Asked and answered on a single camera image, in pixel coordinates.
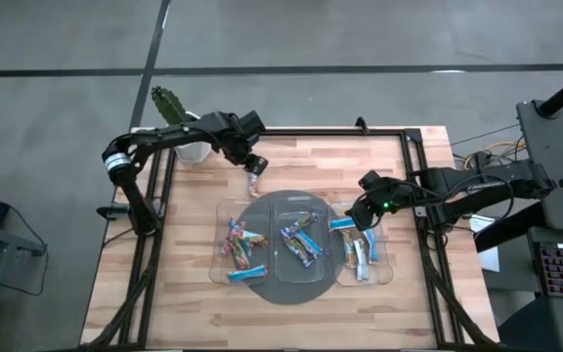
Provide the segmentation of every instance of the candy bar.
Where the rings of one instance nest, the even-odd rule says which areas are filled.
[[[316,211],[310,210],[308,215],[305,217],[297,220],[294,225],[290,226],[289,231],[290,233],[294,233],[297,230],[301,230],[304,227],[308,226],[311,222],[319,220],[319,216]]]
[[[288,249],[290,249],[290,251],[294,253],[294,255],[296,255],[297,258],[299,258],[299,260],[301,260],[301,263],[303,264],[304,267],[307,268],[310,266],[310,264],[314,262],[314,259],[310,258],[308,251],[305,249],[305,247],[303,247],[303,245],[298,239],[288,238],[284,235],[281,235],[281,239],[288,247]]]
[[[342,234],[342,241],[344,242],[344,253],[345,253],[345,266],[349,269],[353,269],[358,265],[358,256],[353,249],[353,240],[351,239],[350,230],[342,229],[340,230]]]
[[[294,232],[293,236],[301,242],[303,247],[312,255],[312,257],[316,260],[319,256],[323,253],[321,248],[318,244],[314,242],[314,240],[310,239],[308,235],[306,235],[303,230],[297,230]]]
[[[225,244],[223,244],[223,248],[221,248],[221,255],[225,256],[227,253],[232,251],[232,244],[229,240],[225,239]]]
[[[264,235],[255,234],[249,231],[242,231],[242,239],[249,244],[255,245],[266,245],[268,241],[266,241],[266,237]]]
[[[368,263],[367,256],[364,253],[364,241],[362,239],[354,240],[353,245],[355,246],[356,254],[358,255],[358,267],[356,268],[357,280],[368,280]]]
[[[249,259],[246,256],[246,252],[242,248],[242,244],[240,243],[240,239],[237,237],[228,239],[230,245],[232,246],[232,254],[234,255],[234,260],[238,264],[238,267],[241,269],[248,269],[249,268]]]
[[[230,279],[230,283],[236,283],[245,279],[265,277],[266,272],[266,266],[260,265],[247,270],[236,270],[227,276]]]
[[[329,230],[340,230],[340,229],[347,229],[351,227],[356,227],[356,224],[353,223],[353,219],[347,216],[342,219],[336,219],[329,221]]]
[[[252,197],[256,197],[258,198],[260,195],[258,195],[258,175],[254,174],[254,173],[249,173],[247,175],[247,189],[249,190],[249,194]]]
[[[368,242],[368,264],[378,262],[379,256],[377,255],[377,245],[375,244],[375,233],[368,229],[362,231],[362,235],[364,235]]]

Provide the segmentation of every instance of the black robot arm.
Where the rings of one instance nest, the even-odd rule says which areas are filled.
[[[360,230],[376,226],[373,219],[400,209],[424,206],[428,229],[448,231],[459,217],[479,211],[487,206],[510,198],[546,197],[554,183],[544,169],[528,160],[505,166],[458,171],[449,167],[432,167],[411,175],[415,182],[391,177],[380,177],[370,171],[361,180],[365,192],[346,214],[351,216]],[[469,195],[447,202],[460,192]]]
[[[141,130],[112,140],[102,153],[112,183],[120,187],[129,201],[129,219],[138,236],[153,234],[160,225],[151,203],[136,185],[136,175],[156,151],[206,142],[214,152],[223,152],[225,159],[244,170],[260,175],[268,161],[253,154],[251,147],[258,141],[264,124],[255,111],[238,118],[233,113],[215,111],[200,120],[166,128]]]

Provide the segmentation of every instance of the metal bracket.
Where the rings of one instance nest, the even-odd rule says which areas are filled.
[[[420,129],[406,128],[404,129],[404,133],[408,136],[409,140],[413,140],[416,143],[422,143],[422,133],[420,133]]]
[[[414,208],[414,214],[418,217],[427,217],[427,211],[424,206],[417,206]]]
[[[362,129],[362,134],[367,136],[368,134],[370,134],[370,130],[368,129],[367,126],[367,122],[364,120],[363,117],[358,117],[358,119],[356,120],[356,124],[354,125],[356,127],[360,127]]]
[[[157,216],[162,217],[164,216],[164,212],[166,211],[166,206],[164,206],[163,203],[157,200],[158,199],[155,199],[153,201],[153,207],[157,212]],[[109,206],[98,207],[97,213],[108,221],[126,219],[127,214],[129,213],[129,204],[113,202]]]
[[[112,202],[108,206],[100,206],[97,208],[97,213],[104,219],[111,221],[117,219],[127,218],[129,212],[129,204]]]

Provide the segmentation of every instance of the blue wrapper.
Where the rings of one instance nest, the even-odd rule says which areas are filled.
[[[251,247],[249,247],[249,243],[243,240],[238,240],[238,242],[240,243],[240,246],[242,247],[244,252],[248,253],[248,255],[251,256]]]
[[[342,219],[336,219],[329,221],[329,230],[340,230],[340,229],[347,229],[350,227],[356,227],[356,224],[353,223],[353,219],[350,216],[343,217]]]
[[[364,235],[368,242],[368,264],[378,262],[379,256],[377,255],[377,246],[375,244],[375,233],[368,229],[362,231],[362,235]]]
[[[312,254],[314,259],[317,259],[323,252],[318,244],[314,242],[314,240],[310,239],[303,230],[297,230],[294,232],[294,237],[298,239],[301,244],[305,247],[305,249]]]
[[[266,272],[266,266],[260,265],[247,270],[233,271],[227,277],[230,279],[230,283],[236,283],[245,279],[265,277]]]

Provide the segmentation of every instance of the black metal frame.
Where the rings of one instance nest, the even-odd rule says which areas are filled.
[[[407,178],[409,181],[413,181],[413,172],[417,171],[413,169],[412,159],[411,159],[411,144],[414,145],[418,157],[418,164],[420,169],[428,167],[425,151],[422,143],[422,137],[419,129],[368,129],[366,123],[363,119],[359,118],[356,123],[357,127],[349,128],[281,128],[281,129],[270,129],[262,134],[263,137],[267,136],[383,136],[383,137],[395,137],[400,140],[402,147],[402,154],[404,160],[404,166],[406,169]],[[153,190],[156,186],[157,172],[159,169],[160,154],[155,154],[152,161],[152,169],[150,174],[150,179],[147,187],[147,198],[153,198]],[[157,267],[159,263],[159,253],[161,248],[161,242],[163,237],[163,225],[165,221],[165,208],[169,200],[170,188],[171,188],[171,173],[173,172],[173,166],[175,163],[175,154],[169,153],[167,160],[166,173],[164,177],[164,185],[162,187],[162,193],[160,196],[161,210],[160,219],[162,222],[162,229],[152,237],[152,255],[148,268],[150,266]],[[418,212],[413,213],[414,223],[416,226],[416,234],[418,238],[418,246],[420,250],[420,257],[422,260],[427,260],[430,258],[429,247],[427,245],[427,232],[424,230],[425,217],[423,214]],[[133,287],[140,281],[140,273],[142,271],[142,258],[145,251],[145,243],[147,238],[138,238],[136,249],[133,254],[132,271],[130,275],[130,282],[128,287],[128,296],[132,294]],[[436,252],[438,255],[439,270],[440,274],[449,290],[453,291],[453,282],[451,278],[451,272],[449,268],[449,262],[447,259],[447,252],[445,247],[441,243],[440,239],[436,240]],[[454,332],[455,342],[448,342],[445,338],[445,331],[443,326],[442,317],[440,315],[440,306],[438,302],[438,295],[436,293],[436,288],[434,284],[427,278],[427,269],[423,265],[423,271],[425,274],[425,285],[427,290],[427,300],[429,304],[429,312],[432,319],[432,325],[434,330],[434,336],[436,340],[436,346],[438,349],[448,349],[448,350],[497,350],[495,346],[478,346],[465,344],[463,333],[460,323],[457,321],[454,311],[449,308],[450,313],[450,323],[452,330]],[[152,300],[153,300],[153,290],[155,285],[155,271],[153,271],[153,277],[148,281],[145,289],[145,295],[143,297],[143,310],[141,316],[141,322],[139,325],[138,336],[135,342],[130,341],[130,330],[131,330],[131,313],[134,308],[136,300],[131,301],[126,307],[126,318],[123,319],[119,327],[119,336],[117,339],[117,344],[109,345],[108,343],[98,344],[98,345],[80,345],[75,349],[70,351],[132,351],[132,350],[145,350],[147,344],[147,336],[149,323],[151,319],[152,310]],[[501,350],[514,350],[505,347],[501,347]]]

